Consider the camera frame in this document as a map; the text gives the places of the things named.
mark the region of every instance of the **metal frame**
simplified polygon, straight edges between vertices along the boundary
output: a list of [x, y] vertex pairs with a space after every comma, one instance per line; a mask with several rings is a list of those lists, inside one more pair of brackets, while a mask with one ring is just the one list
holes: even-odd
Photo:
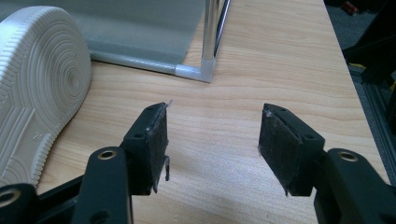
[[202, 47], [201, 67], [178, 64], [175, 75], [203, 82], [211, 82], [216, 66], [219, 42], [227, 19], [231, 0], [225, 0], [219, 16], [219, 0], [206, 0], [204, 42]]

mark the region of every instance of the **gray carpet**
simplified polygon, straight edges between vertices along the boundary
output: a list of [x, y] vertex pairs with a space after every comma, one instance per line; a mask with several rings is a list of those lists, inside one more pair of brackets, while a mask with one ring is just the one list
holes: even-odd
[[93, 60], [174, 74], [205, 1], [0, 0], [0, 21], [28, 6], [55, 6], [78, 24]]
[[[368, 12], [362, 12], [358, 15], [350, 16], [340, 7], [327, 7], [327, 11], [332, 21], [332, 26], [341, 49], [347, 49], [357, 44], [365, 30], [376, 16], [376, 14]], [[389, 150], [388, 142], [384, 141], [387, 136], [384, 136], [383, 128], [379, 127], [380, 124], [375, 117], [375, 112], [361, 81], [361, 72], [363, 70], [350, 65], [348, 68], [355, 84], [356, 91], [361, 100], [361, 105], [372, 131], [378, 152], [381, 156], [382, 162], [384, 162], [389, 181], [391, 185], [396, 186], [395, 167], [392, 164], [392, 160], [389, 159], [389, 153], [387, 152], [387, 150]], [[383, 89], [383, 96], [388, 98], [390, 97], [389, 88]]]

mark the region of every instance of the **light wood tabletop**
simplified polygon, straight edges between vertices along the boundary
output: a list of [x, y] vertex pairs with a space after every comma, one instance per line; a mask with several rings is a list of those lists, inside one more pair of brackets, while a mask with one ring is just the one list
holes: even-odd
[[[185, 63], [199, 65], [202, 24]], [[39, 193], [83, 175], [142, 110], [167, 108], [171, 179], [133, 197], [135, 223], [316, 223], [314, 197], [286, 197], [258, 151], [264, 103], [295, 113], [388, 178], [322, 0], [233, 0], [213, 82], [92, 63], [81, 109], [49, 153]]]

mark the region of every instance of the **shoe sole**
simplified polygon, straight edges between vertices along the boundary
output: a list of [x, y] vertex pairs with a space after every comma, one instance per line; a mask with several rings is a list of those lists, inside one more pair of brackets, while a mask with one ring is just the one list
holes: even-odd
[[0, 186], [38, 183], [90, 82], [88, 48], [64, 10], [27, 7], [0, 23]]

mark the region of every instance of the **dark floor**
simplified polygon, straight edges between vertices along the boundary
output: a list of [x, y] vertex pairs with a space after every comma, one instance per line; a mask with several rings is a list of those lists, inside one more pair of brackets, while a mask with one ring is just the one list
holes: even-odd
[[[350, 16], [340, 7], [326, 7], [332, 21], [332, 26], [337, 36], [341, 49], [347, 49], [354, 46], [370, 23], [375, 18], [376, 14], [369, 12], [362, 12], [355, 16]], [[361, 81], [362, 69], [358, 67], [348, 66], [352, 80], [355, 84], [356, 91], [360, 97], [361, 105], [368, 120], [370, 129], [375, 139], [378, 152], [384, 162], [385, 169], [387, 170], [390, 183], [396, 185], [396, 164], [394, 163], [393, 146], [389, 142], [394, 142], [394, 139], [389, 141], [389, 136], [384, 132], [383, 122], [379, 122], [375, 117], [375, 108], [373, 102], [368, 97], [367, 87]], [[387, 87], [381, 89], [385, 98], [391, 95], [391, 90]]]

